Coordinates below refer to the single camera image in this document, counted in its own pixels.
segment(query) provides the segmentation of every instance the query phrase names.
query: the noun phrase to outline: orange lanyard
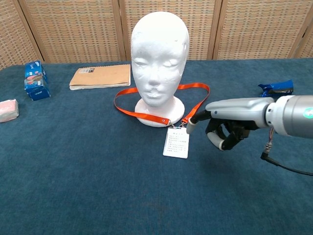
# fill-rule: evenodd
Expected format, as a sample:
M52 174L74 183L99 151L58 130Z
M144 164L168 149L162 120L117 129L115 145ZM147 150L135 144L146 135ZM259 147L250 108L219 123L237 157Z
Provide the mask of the orange lanyard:
M210 95L210 87L204 83L200 83L200 82L194 82L194 83L190 83L190 84L184 84L184 85L179 85L178 86L178 90L185 90L185 89L189 89L189 88L203 88L207 91L207 95L206 97L200 101L191 111L190 113L184 117L181 122L182 123L187 123L188 122L188 119L190 117L192 117L196 111L198 110L198 108L202 105L202 103L209 97ZM127 114L127 115L130 115L130 116L133 116L133 117L136 117L136 118L141 118L141 119L145 119L145 120L149 120L149 121L154 121L154 122L158 122L158 123L161 123L161 124L165 124L165 125L168 125L168 124L171 124L171 121L168 119L168 118L164 118L164 117L158 117L158 116L154 116L154 115L151 115L151 114L144 114L144 113L136 113L136 112L131 112L131 111L127 111L125 109L122 109L120 107L117 106L116 104L116 98L118 98L119 96L121 95L124 95L124 94L133 94L133 93L137 93L138 92L138 89L135 87L135 88L128 88L128 89L124 89L124 90L121 90L120 92L118 92L114 98L114 106L121 112Z

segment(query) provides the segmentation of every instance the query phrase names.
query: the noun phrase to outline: black cable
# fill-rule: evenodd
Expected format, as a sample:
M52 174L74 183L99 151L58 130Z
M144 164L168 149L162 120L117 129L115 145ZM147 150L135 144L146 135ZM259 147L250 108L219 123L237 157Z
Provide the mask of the black cable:
M281 167L283 169L286 169L286 170L289 170L289 171L292 171L292 172L295 172L295 173L298 173L298 174L313 176L313 172L305 172L305 171L302 171L302 170L292 169L292 168L286 167L284 165L281 165L279 162L277 162L277 161L273 160L272 158L270 158L268 156L268 153L264 153L263 152L262 155L261 155L261 159L265 160L268 163L271 163L271 164L273 164L275 166L279 166L279 167Z

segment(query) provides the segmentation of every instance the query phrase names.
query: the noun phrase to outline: white card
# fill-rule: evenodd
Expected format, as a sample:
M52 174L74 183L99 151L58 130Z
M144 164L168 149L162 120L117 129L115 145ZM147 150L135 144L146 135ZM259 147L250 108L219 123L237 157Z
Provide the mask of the white card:
M184 127L167 129L163 155L175 158L188 157L189 134Z

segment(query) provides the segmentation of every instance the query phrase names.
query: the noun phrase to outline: pink package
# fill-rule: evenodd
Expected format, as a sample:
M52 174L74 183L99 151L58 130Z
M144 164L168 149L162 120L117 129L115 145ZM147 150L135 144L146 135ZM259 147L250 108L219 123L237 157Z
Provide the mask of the pink package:
M19 104L16 99L0 102L0 122L10 121L19 116Z

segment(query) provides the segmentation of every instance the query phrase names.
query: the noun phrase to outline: spiral notebook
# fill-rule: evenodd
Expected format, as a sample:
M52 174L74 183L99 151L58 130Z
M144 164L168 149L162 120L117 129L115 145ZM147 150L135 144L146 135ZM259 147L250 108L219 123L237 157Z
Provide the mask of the spiral notebook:
M79 68L69 83L71 90L123 87L131 84L131 65Z

